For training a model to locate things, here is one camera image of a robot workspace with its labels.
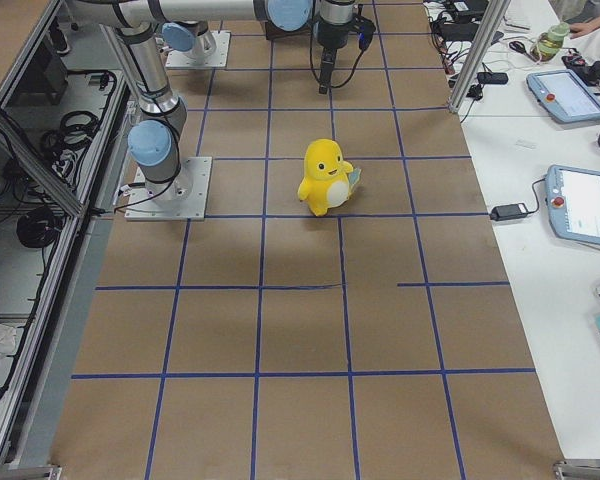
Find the person hand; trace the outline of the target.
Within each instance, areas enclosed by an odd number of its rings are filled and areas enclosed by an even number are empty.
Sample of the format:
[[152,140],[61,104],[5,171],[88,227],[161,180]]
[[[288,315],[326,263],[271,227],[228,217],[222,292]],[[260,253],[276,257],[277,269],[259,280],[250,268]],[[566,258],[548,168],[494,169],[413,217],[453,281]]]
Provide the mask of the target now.
[[588,35],[600,28],[600,22],[588,21],[588,22],[577,22],[570,25],[570,33],[573,39]]

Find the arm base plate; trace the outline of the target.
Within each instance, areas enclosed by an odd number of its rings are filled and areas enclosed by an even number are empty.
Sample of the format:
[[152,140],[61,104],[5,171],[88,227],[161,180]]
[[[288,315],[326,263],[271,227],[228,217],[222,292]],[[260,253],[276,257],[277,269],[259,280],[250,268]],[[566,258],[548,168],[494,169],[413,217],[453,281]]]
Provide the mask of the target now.
[[211,157],[187,157],[181,160],[181,171],[168,189],[146,185],[145,177],[136,168],[134,181],[141,183],[129,196],[130,207],[124,208],[128,221],[202,221],[205,218],[207,196],[212,171]]
[[227,65],[231,32],[206,31],[202,35],[176,31],[165,33],[169,48],[168,70],[206,70]]

